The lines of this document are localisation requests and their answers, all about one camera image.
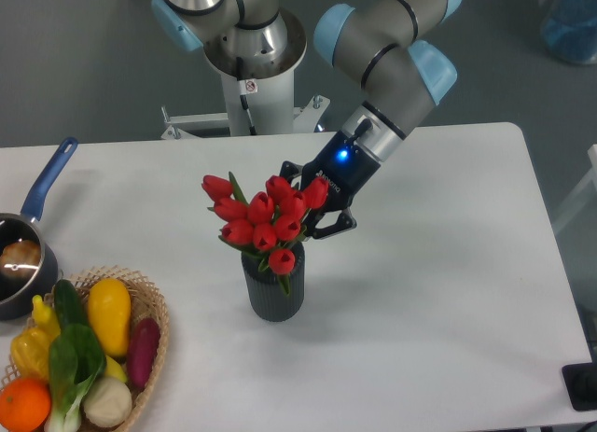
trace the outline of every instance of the blue pot handle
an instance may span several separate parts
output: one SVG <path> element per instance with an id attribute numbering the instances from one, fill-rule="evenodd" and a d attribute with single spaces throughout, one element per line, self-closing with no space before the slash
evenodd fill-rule
<path id="1" fill-rule="evenodd" d="M 58 146 L 58 150 L 54 152 L 54 155 L 49 159 L 48 164 L 29 190 L 29 194 L 27 194 L 27 198 L 21 208 L 23 216 L 29 219 L 41 219 L 48 191 L 64 168 L 66 162 L 69 161 L 75 152 L 77 146 L 78 141 L 70 136 L 64 139 Z"/>

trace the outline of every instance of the yellow squash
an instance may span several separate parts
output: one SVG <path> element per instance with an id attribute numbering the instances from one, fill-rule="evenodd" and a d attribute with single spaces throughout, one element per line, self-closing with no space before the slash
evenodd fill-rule
<path id="1" fill-rule="evenodd" d="M 44 303 L 43 299 L 39 295 L 33 297 L 34 310 L 32 317 L 35 323 L 49 336 L 50 341 L 53 341 L 60 334 L 60 325 L 58 324 L 58 318 L 52 308 Z"/>
<path id="2" fill-rule="evenodd" d="M 129 349 L 131 296 L 127 287 L 115 278 L 98 281 L 90 289 L 87 315 L 104 353 L 115 359 Z"/>
<path id="3" fill-rule="evenodd" d="M 116 378 L 123 383 L 126 383 L 128 381 L 127 373 L 124 372 L 122 366 L 120 366 L 120 364 L 109 355 L 105 357 L 104 376 Z"/>

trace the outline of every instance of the yellow bell pepper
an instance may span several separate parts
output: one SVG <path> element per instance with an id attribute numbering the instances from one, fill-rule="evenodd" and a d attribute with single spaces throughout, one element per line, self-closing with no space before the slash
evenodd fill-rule
<path id="1" fill-rule="evenodd" d="M 60 325 L 58 324 L 58 317 L 52 308 L 44 303 L 39 295 L 33 297 L 34 310 L 32 317 L 38 327 L 46 331 L 50 341 L 56 339 L 60 334 Z"/>
<path id="2" fill-rule="evenodd" d="M 49 335 L 40 327 L 30 327 L 10 343 L 10 354 L 22 377 L 49 380 Z"/>
<path id="3" fill-rule="evenodd" d="M 124 357 L 131 328 L 131 296 L 124 283 L 105 278 L 93 285 L 87 315 L 104 353 L 115 359 Z"/>

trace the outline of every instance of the saucepan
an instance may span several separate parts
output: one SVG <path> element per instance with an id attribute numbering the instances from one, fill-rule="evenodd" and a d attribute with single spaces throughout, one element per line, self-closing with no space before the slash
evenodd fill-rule
<path id="1" fill-rule="evenodd" d="M 58 280 L 56 255 L 36 222 L 50 187 L 77 146 L 73 137 L 62 141 L 29 190 L 19 215 L 0 213 L 0 320 L 29 313 L 33 296 L 50 292 Z"/>

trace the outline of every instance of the bok choy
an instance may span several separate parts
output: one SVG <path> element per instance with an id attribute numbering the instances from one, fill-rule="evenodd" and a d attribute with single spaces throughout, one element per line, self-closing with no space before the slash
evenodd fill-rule
<path id="1" fill-rule="evenodd" d="M 49 348 L 49 391 L 52 410 L 46 432 L 76 432 L 80 405 L 105 369 L 105 354 L 90 327 L 66 326 Z"/>

